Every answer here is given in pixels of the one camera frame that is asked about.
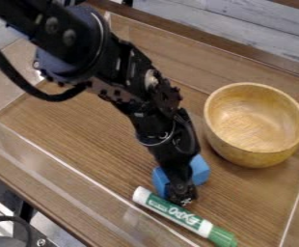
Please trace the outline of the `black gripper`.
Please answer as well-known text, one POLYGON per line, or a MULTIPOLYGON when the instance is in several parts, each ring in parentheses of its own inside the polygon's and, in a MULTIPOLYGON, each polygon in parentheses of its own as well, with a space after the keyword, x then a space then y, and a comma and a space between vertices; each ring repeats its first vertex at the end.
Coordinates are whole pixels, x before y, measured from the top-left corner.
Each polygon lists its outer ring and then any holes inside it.
POLYGON ((187 206, 197 198, 197 189, 191 180, 191 160, 200 151, 195 131, 181 128, 167 136, 155 135, 143 138, 143 145, 149 150, 168 177, 168 200, 187 206))

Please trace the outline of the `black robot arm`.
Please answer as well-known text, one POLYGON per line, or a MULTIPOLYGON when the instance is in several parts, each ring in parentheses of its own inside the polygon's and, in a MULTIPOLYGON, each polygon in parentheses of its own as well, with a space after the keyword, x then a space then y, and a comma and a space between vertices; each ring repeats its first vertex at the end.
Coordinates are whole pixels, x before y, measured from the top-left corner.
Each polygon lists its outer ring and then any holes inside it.
POLYGON ((0 51, 0 70, 32 96, 60 102, 94 93, 129 118, 139 143, 168 177, 167 200, 184 206, 197 199, 191 162, 200 152, 195 127, 179 106, 180 89, 139 48, 110 31, 89 6, 57 0, 0 0, 0 19, 36 46, 33 68, 68 89, 50 95, 34 88, 0 51))

